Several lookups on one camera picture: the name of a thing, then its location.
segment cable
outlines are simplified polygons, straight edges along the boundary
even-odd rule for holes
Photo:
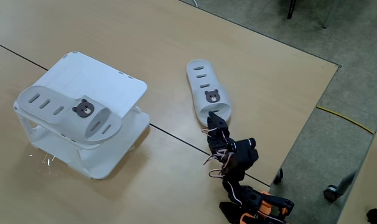
[[[211,174],[212,172],[215,172],[215,171],[219,171],[219,175],[212,175],[212,174]],[[224,175],[220,175],[220,173],[221,173],[221,169],[213,169],[213,170],[209,171],[208,175],[209,175],[210,177],[218,177],[218,178],[222,178],[222,177],[224,177]]]
[[[269,215],[266,215],[265,213],[263,213],[263,212],[261,212],[259,210],[258,210],[258,213],[262,213],[262,215],[264,215],[265,217],[268,217],[268,218],[271,218],[272,220],[279,221],[279,222],[281,222],[283,224],[286,224],[286,222],[281,221],[280,219],[277,219],[277,218],[270,217]]]
[[[204,129],[201,129],[201,132],[204,133],[204,134],[207,134],[208,137],[211,137],[208,133],[206,133],[206,131],[210,132],[210,131],[214,131],[216,129],[218,129],[218,128],[213,128],[213,129],[204,128]]]
[[[369,133],[371,133],[371,134],[375,134],[373,131],[371,131],[370,129],[366,128],[364,125],[362,125],[362,124],[360,124],[360,123],[357,123],[356,121],[354,121],[354,120],[352,120],[352,119],[350,119],[350,118],[348,118],[348,117],[346,117],[346,116],[344,116],[344,115],[342,115],[342,114],[338,114],[337,112],[334,112],[334,111],[332,111],[332,110],[328,110],[328,109],[326,109],[326,108],[324,108],[324,107],[322,107],[322,106],[316,106],[316,108],[318,108],[318,109],[320,109],[320,110],[324,110],[324,111],[329,112],[329,113],[331,113],[331,114],[335,114],[335,115],[337,115],[337,116],[339,116],[339,117],[341,117],[341,118],[343,118],[343,119],[346,119],[346,120],[352,122],[353,124],[355,124],[355,125],[357,125],[357,126],[363,128],[364,130],[368,131]]]
[[[234,152],[229,152],[228,153],[228,158],[227,158],[227,161],[225,163],[225,165],[223,165],[222,169],[226,168],[227,164],[230,162],[230,158],[231,156],[234,154]]]
[[[231,187],[231,192],[233,193],[234,199],[237,200],[237,202],[239,202],[241,205],[243,205],[243,203],[242,203],[240,200],[238,200],[238,199],[236,198],[236,195],[234,194],[233,186],[231,186],[231,183],[230,183],[229,181],[228,181],[228,184],[229,184],[230,187]]]

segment white plastic stand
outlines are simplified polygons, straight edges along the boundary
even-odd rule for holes
[[[102,179],[150,123],[136,106],[146,90],[144,82],[71,52],[20,94],[14,110],[34,147]],[[87,117],[73,110],[82,99],[94,105]]]

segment white cable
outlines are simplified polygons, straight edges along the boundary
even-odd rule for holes
[[[222,169],[226,168],[227,164],[230,162],[230,158],[231,156],[234,154],[234,152],[229,152],[228,153],[228,158],[227,158],[227,161],[225,163],[225,165],[222,167]]]
[[[215,155],[210,155],[208,158],[203,162],[203,165],[205,165],[208,161],[212,159],[218,159],[217,157],[220,156],[220,159],[223,158],[226,155],[227,149],[219,149],[217,150]]]
[[[228,181],[228,184],[230,184],[231,192],[233,193],[234,199],[237,200],[241,205],[243,205],[243,203],[242,203],[240,200],[238,200],[238,199],[236,198],[236,195],[234,194],[233,186],[231,186],[231,183],[230,183],[229,181]]]
[[[214,130],[216,130],[216,129],[218,129],[218,128],[213,128],[213,129],[206,129],[206,128],[203,128],[203,129],[201,129],[201,131],[214,131]]]
[[[212,175],[211,173],[212,173],[212,172],[215,172],[215,171],[219,171],[219,174],[221,173],[221,169],[213,169],[213,170],[209,171],[208,175],[209,175],[210,177],[219,177],[219,178],[224,177],[224,175]]]
[[[286,224],[286,222],[281,221],[280,219],[277,219],[277,218],[270,217],[269,215],[266,215],[265,213],[263,213],[263,212],[261,212],[261,211],[258,211],[258,213],[262,213],[262,215],[264,215],[264,216],[266,216],[266,217],[268,217],[268,218],[271,218],[272,220],[279,221],[279,222],[281,222],[281,223],[283,223],[283,224]]]

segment yellow cable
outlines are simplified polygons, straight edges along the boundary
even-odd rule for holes
[[[357,123],[356,121],[354,121],[354,120],[352,120],[352,119],[350,119],[350,118],[347,118],[346,116],[344,116],[344,115],[342,115],[342,114],[338,114],[337,112],[334,112],[334,111],[332,111],[332,110],[328,110],[328,109],[326,109],[326,108],[324,108],[324,107],[322,107],[322,106],[316,106],[316,108],[318,108],[318,109],[320,109],[320,110],[324,110],[324,111],[329,112],[329,113],[331,113],[331,114],[335,114],[335,115],[337,115],[337,116],[339,116],[339,117],[341,117],[341,118],[343,118],[343,119],[346,119],[346,120],[352,122],[353,124],[355,124],[355,125],[357,125],[357,126],[363,128],[364,130],[368,131],[369,133],[374,134],[373,131],[371,131],[370,129],[366,128],[364,125],[362,125],[362,124],[360,124],[360,123]]]

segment chair leg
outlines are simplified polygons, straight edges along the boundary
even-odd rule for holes
[[[294,13],[295,3],[296,3],[296,0],[291,0],[291,4],[289,5],[289,11],[288,11],[287,19],[292,18],[292,14]]]

